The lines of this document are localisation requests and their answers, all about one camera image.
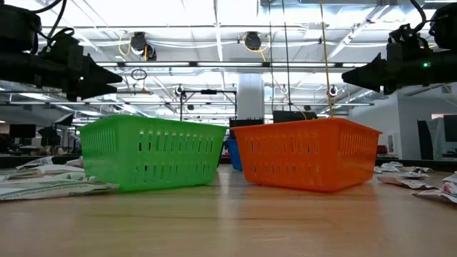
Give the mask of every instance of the plastic basket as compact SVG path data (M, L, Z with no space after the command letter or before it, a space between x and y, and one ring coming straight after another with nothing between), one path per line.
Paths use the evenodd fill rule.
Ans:
M373 176L380 132L345 119L233 130L249 182L331 192Z
M226 128L117 115L81 128L86 174L122 191L211 183Z
M243 166L241 165L240 153L238 152L238 144L235 139L227 139L226 145L228 153L230 154L231 165L234 169L242 171Z

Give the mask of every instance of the support column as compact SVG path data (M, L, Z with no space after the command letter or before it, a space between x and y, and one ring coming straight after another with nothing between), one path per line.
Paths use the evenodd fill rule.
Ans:
M262 74L239 74L238 119L262 119L265 116Z

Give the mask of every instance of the orange plastic basket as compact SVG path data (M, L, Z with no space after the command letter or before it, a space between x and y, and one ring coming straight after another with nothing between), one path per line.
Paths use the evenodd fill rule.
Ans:
M345 119L232 129L247 181L325 192L373 177L381 134Z

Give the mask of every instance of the table surface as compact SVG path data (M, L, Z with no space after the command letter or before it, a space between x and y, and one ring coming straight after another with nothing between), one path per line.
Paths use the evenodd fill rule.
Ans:
M224 165L212 186L1 203L0 256L456 256L457 208L412 193L257 186Z

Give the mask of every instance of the blue container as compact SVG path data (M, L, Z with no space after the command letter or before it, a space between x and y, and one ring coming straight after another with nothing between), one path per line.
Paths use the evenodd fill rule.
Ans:
M227 145L227 148L229 149L228 153L230 154L231 165L233 166L234 169L242 171L243 166L241 165L241 158L240 158L240 153L238 151L238 144L236 143L236 140L227 139L226 145Z

